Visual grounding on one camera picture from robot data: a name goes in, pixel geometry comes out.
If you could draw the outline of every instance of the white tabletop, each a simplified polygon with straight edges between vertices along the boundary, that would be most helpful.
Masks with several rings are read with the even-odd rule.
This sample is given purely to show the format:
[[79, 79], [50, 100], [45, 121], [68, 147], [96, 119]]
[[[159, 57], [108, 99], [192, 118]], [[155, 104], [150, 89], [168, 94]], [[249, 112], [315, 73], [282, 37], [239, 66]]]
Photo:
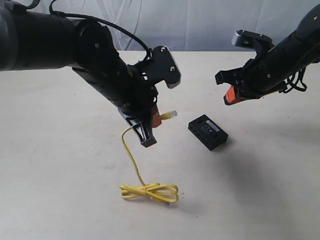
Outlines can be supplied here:
[[[143, 52], [122, 52], [128, 64]], [[175, 52], [181, 84], [158, 86], [158, 143], [127, 136], [147, 183], [177, 184], [170, 207], [126, 201], [138, 179], [116, 108], [70, 68], [0, 73], [1, 240], [318, 240], [320, 65], [307, 92], [224, 105], [219, 70], [253, 52]], [[188, 122], [207, 114], [228, 144], [207, 150]]]

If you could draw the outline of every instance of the white label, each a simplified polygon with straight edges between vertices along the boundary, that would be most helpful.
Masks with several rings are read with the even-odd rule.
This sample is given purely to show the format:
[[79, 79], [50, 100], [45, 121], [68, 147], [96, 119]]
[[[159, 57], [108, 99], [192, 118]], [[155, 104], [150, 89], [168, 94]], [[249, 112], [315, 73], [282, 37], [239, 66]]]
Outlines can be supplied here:
[[207, 120], [206, 123], [209, 124], [209, 126], [212, 127], [216, 132], [220, 131], [220, 129], [216, 125], [214, 125], [212, 121]]

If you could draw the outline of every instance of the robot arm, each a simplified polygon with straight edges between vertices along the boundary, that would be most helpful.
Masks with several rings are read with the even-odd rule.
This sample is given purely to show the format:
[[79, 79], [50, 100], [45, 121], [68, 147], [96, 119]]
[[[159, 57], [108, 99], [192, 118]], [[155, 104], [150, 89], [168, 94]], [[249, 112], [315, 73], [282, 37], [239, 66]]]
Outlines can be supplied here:
[[30, 12], [12, 1], [0, 8], [0, 71], [72, 67], [117, 107], [144, 147], [155, 144], [155, 85], [164, 80], [172, 89], [181, 78], [170, 51], [165, 46], [147, 49], [143, 61], [127, 65], [119, 57], [108, 27], [99, 23], [106, 21], [55, 13]]
[[231, 85], [224, 96], [226, 105], [259, 99], [274, 92], [288, 93], [292, 89], [304, 92], [307, 90], [303, 83], [306, 67], [320, 61], [320, 4], [276, 46], [271, 38], [245, 30], [236, 31], [232, 43], [237, 47], [255, 50], [256, 57], [243, 67], [216, 74], [218, 85]]

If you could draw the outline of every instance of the white backdrop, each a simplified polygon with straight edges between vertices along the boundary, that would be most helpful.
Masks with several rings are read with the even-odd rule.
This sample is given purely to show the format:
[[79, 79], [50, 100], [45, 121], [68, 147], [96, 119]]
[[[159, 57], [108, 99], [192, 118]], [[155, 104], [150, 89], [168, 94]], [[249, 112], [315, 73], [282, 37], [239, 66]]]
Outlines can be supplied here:
[[[30, 4], [32, 0], [17, 0]], [[48, 13], [51, 0], [35, 9]], [[88, 14], [135, 33], [150, 47], [173, 51], [241, 51], [231, 44], [238, 29], [259, 32], [278, 43], [319, 0], [58, 0], [54, 9]], [[118, 50], [140, 50], [111, 30]]]

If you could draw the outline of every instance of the black box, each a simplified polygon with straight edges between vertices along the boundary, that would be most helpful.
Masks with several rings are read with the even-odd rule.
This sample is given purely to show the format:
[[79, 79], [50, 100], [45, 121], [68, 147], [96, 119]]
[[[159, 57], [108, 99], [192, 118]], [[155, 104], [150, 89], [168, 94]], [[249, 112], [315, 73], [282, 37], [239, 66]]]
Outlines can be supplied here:
[[228, 139], [228, 134], [207, 117], [207, 115], [202, 115], [189, 122], [188, 129], [210, 151], [225, 143]]

